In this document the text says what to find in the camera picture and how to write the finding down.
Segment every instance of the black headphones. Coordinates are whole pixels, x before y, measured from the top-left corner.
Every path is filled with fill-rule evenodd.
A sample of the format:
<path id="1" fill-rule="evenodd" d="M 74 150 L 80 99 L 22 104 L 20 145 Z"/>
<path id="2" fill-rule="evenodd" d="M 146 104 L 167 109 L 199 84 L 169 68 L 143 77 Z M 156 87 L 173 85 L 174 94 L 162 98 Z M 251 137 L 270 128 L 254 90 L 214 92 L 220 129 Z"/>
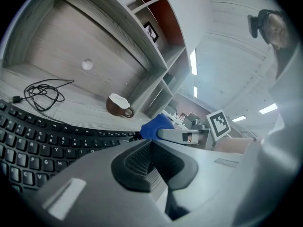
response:
<path id="1" fill-rule="evenodd" d="M 263 30 L 263 24 L 264 20 L 268 18 L 268 16 L 271 13 L 277 13 L 276 11 L 273 10 L 268 10 L 268 9 L 262 9 L 257 17 L 253 17 L 251 15 L 248 15 L 248 20 L 249 20 L 249 26 L 250 26 L 250 34 L 253 38 L 257 38 L 258 36 L 258 30 L 264 39 L 264 41 L 269 44 L 269 41 L 267 37 L 265 36 L 264 30 Z"/>

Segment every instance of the circular hole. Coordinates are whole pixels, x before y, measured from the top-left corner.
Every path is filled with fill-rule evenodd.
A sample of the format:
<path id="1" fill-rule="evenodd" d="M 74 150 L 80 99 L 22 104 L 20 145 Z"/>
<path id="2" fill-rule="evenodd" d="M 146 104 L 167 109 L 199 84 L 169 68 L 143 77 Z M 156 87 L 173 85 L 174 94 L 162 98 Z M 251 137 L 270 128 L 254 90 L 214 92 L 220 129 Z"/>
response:
<path id="1" fill-rule="evenodd" d="M 93 68 L 93 62 L 91 61 L 91 59 L 85 59 L 84 61 L 82 61 L 82 68 L 84 70 L 90 70 Z"/>

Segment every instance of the white wall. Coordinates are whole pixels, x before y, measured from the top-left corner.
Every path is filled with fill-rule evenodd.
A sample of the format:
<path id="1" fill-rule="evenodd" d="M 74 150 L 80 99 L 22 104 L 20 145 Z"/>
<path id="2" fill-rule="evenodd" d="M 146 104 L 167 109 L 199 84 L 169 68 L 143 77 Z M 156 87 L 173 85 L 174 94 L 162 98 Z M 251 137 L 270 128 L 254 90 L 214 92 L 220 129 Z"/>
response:
<path id="1" fill-rule="evenodd" d="M 201 42 L 213 21 L 209 0 L 168 0 L 177 17 L 187 52 Z"/>

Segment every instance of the cable connector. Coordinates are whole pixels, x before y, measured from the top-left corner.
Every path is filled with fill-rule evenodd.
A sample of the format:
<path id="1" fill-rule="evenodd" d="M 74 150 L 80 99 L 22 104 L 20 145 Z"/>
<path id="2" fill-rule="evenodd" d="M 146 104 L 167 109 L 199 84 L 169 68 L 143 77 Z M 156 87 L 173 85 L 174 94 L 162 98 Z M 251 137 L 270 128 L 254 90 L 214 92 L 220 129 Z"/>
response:
<path id="1" fill-rule="evenodd" d="M 13 96 L 9 99 L 10 104 L 20 103 L 23 100 L 20 96 Z"/>

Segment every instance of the picture frame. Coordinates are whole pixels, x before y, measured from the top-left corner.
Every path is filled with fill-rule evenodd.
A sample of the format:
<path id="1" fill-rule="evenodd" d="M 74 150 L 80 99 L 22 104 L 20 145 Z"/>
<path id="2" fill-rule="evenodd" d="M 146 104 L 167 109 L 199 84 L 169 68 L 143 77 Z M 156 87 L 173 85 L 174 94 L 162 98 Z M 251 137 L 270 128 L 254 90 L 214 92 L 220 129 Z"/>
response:
<path id="1" fill-rule="evenodd" d="M 150 35 L 152 40 L 156 42 L 159 36 L 156 30 L 153 28 L 152 24 L 150 22 L 147 22 L 143 27 L 145 28 L 146 32 Z"/>

